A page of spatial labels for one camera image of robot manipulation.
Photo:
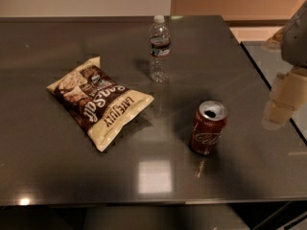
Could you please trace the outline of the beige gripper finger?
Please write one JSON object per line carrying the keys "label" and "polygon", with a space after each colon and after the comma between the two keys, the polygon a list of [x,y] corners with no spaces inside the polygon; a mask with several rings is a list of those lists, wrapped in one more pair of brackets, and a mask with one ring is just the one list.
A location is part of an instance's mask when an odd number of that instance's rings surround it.
{"label": "beige gripper finger", "polygon": [[263,128],[283,127],[306,102],[307,69],[294,66],[287,74],[278,73],[263,112]]}
{"label": "beige gripper finger", "polygon": [[275,34],[273,34],[267,41],[266,46],[270,48],[279,48],[283,41],[285,28],[282,27]]}

